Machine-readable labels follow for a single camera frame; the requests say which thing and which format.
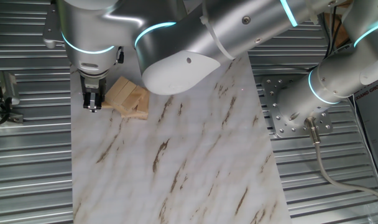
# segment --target bolt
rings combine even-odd
[[[331,2],[328,3],[328,7],[334,5],[337,3],[337,0],[332,0]]]
[[[250,21],[251,21],[250,17],[248,17],[248,16],[244,16],[241,22],[242,22],[244,25],[247,25],[247,24],[250,23]]]

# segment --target cable connector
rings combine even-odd
[[[315,124],[315,118],[307,118],[305,120],[305,124],[307,125],[307,128],[310,131],[310,137],[313,141],[313,144],[319,144],[320,143],[320,136],[319,136],[319,131],[318,128],[316,127]]]

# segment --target gray cable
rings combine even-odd
[[[378,197],[378,192],[376,192],[375,190],[371,190],[371,189],[368,189],[367,187],[362,187],[362,186],[353,185],[353,184],[343,184],[343,183],[340,183],[340,182],[337,182],[337,181],[333,180],[327,174],[325,168],[323,167],[323,163],[321,162],[320,144],[319,143],[315,143],[315,149],[316,149],[316,158],[318,159],[318,164],[319,164],[320,172],[321,172],[322,176],[328,182],[330,182],[331,184],[333,184],[334,186],[337,186],[337,187],[347,188],[347,189],[351,189],[351,190],[360,190],[360,191],[363,191],[363,192],[367,192],[367,193],[373,194],[373,195],[375,195],[375,196]]]

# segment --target robotic arm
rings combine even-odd
[[[203,0],[186,15],[182,0],[57,0],[47,17],[44,40],[48,47],[65,43],[68,58],[81,74],[84,107],[96,111],[105,94],[104,78],[121,47],[136,49],[142,79],[151,92],[172,95],[340,3]],[[58,22],[60,29],[49,25]],[[355,0],[343,26],[355,51],[327,58],[279,93],[277,105],[290,125],[303,126],[307,118],[378,79],[378,0]]]

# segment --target screw hole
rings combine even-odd
[[[244,16],[241,22],[242,22],[244,25],[247,25],[247,24],[250,23],[250,21],[251,21],[250,17],[248,17],[248,16]]]

